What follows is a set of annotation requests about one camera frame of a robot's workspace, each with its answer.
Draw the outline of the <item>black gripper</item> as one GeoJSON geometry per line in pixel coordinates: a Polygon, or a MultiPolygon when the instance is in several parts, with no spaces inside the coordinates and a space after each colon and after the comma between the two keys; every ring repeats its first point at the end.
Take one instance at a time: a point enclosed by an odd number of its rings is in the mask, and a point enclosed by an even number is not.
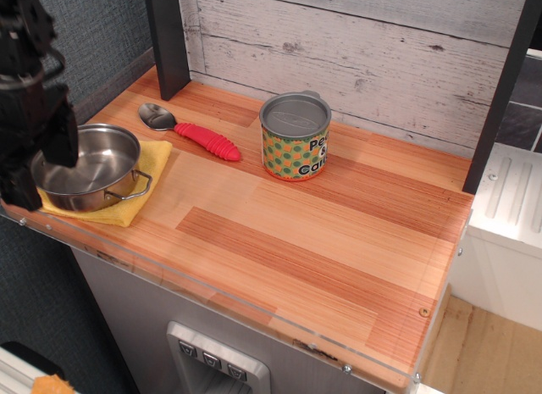
{"type": "Polygon", "coordinates": [[[1,92],[1,198],[28,211],[42,207],[30,172],[38,152],[50,164],[75,167],[78,126],[64,84],[1,92]]]}

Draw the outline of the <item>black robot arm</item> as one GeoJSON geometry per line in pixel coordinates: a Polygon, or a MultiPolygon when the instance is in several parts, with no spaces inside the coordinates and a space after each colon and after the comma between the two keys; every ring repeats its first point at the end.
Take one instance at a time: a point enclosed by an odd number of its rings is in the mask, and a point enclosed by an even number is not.
{"type": "Polygon", "coordinates": [[[34,156],[68,168],[78,159],[69,88],[47,84],[65,68],[55,37],[40,0],[1,0],[1,198],[29,211],[42,206],[29,168],[34,156]]]}

